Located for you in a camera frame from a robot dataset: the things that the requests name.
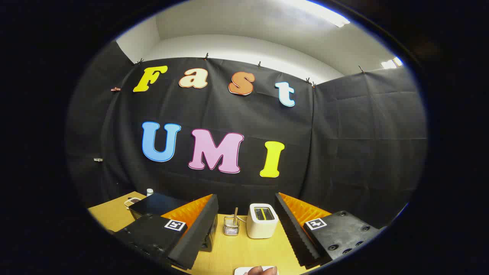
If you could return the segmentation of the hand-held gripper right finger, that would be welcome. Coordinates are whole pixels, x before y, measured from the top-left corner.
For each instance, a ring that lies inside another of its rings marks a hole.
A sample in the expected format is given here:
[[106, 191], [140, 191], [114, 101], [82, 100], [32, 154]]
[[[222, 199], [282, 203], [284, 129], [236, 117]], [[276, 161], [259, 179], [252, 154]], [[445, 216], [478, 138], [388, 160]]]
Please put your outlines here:
[[330, 213], [280, 192], [275, 195], [275, 212], [300, 266], [306, 269], [335, 261], [380, 232], [348, 211]]

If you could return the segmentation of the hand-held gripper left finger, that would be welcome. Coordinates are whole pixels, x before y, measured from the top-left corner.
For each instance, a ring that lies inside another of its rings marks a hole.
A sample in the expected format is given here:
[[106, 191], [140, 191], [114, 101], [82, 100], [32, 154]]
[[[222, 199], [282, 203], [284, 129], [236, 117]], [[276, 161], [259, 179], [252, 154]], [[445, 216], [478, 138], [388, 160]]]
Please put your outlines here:
[[134, 221], [113, 236], [154, 262], [188, 270], [199, 251], [212, 250], [218, 207], [215, 194], [191, 202], [153, 194], [129, 207]]

